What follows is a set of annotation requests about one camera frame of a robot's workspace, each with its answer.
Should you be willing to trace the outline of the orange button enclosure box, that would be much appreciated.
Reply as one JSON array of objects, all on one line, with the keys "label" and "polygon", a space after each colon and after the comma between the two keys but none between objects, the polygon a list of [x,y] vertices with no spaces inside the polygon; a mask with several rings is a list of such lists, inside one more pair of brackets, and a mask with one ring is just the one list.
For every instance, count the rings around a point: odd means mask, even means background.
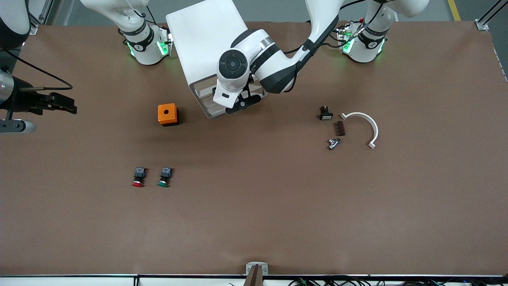
[{"label": "orange button enclosure box", "polygon": [[164,127],[179,125],[179,110],[174,103],[158,105],[158,122]]}]

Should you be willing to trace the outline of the brown table mat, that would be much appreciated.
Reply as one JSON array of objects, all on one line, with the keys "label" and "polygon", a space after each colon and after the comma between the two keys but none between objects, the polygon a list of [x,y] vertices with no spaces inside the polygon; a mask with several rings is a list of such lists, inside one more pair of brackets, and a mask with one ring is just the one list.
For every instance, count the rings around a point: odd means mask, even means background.
[{"label": "brown table mat", "polygon": [[292,92],[212,120],[178,58],[140,65],[114,27],[41,27],[20,56],[78,113],[0,135],[0,275],[508,273],[508,83],[471,22],[396,22],[369,64],[321,47]]}]

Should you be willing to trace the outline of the aluminium frame profile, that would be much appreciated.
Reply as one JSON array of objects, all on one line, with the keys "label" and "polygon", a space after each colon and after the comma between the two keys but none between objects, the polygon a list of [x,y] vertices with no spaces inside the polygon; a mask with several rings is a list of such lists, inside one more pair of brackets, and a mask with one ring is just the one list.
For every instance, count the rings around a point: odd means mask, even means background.
[{"label": "aluminium frame profile", "polygon": [[26,0],[30,21],[30,35],[36,35],[40,26],[47,24],[54,0]]},{"label": "aluminium frame profile", "polygon": [[502,9],[508,6],[508,0],[497,0],[495,4],[486,11],[486,13],[479,19],[475,19],[475,25],[478,30],[488,30],[488,23],[492,20]]}]

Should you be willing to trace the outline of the green push button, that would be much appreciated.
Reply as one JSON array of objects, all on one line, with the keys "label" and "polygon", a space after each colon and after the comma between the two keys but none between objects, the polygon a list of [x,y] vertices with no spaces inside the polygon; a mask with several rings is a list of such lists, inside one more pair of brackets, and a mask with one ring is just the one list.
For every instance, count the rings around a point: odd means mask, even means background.
[{"label": "green push button", "polygon": [[158,181],[158,186],[165,188],[169,187],[172,174],[173,169],[171,167],[164,166],[160,172],[160,180]]}]

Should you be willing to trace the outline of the white table edge rail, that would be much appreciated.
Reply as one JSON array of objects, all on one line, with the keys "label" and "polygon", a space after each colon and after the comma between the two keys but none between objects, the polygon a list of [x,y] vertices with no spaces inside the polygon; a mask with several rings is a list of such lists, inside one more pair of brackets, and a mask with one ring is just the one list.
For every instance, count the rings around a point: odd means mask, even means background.
[{"label": "white table edge rail", "polygon": [[[244,279],[229,278],[134,278],[134,277],[0,277],[0,286],[243,286]],[[346,280],[290,280],[265,279],[263,286],[508,286],[508,284],[483,284],[463,280],[431,281],[346,281]]]}]

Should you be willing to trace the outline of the brown support bar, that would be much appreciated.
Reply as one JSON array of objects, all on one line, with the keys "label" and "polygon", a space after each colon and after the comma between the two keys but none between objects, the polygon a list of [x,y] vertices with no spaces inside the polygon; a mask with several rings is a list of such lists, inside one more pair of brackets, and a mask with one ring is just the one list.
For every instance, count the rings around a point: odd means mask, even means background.
[{"label": "brown support bar", "polygon": [[243,286],[263,286],[264,278],[259,272],[259,265],[255,265],[246,275]]}]

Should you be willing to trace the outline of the white curved plastic bracket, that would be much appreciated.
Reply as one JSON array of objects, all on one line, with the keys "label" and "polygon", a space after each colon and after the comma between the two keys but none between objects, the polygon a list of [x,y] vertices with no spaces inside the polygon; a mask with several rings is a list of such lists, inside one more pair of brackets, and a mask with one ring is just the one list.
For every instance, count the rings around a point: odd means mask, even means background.
[{"label": "white curved plastic bracket", "polygon": [[376,121],[370,115],[362,113],[362,112],[351,112],[349,114],[341,113],[341,118],[343,120],[346,120],[346,119],[354,117],[354,116],[362,118],[365,121],[367,121],[368,123],[370,123],[370,125],[371,125],[371,127],[373,129],[373,138],[368,143],[368,146],[370,147],[370,149],[375,149],[375,147],[376,147],[376,141],[377,141],[377,139],[379,137],[379,127],[378,127],[378,124],[376,123]]}]

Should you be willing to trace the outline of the red push button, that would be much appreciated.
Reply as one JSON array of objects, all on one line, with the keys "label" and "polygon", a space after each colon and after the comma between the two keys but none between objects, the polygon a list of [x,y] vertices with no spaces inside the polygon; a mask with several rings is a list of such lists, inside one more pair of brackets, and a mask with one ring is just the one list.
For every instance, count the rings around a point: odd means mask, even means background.
[{"label": "red push button", "polygon": [[147,168],[137,167],[134,173],[132,185],[134,187],[144,187],[144,181],[147,176]]}]

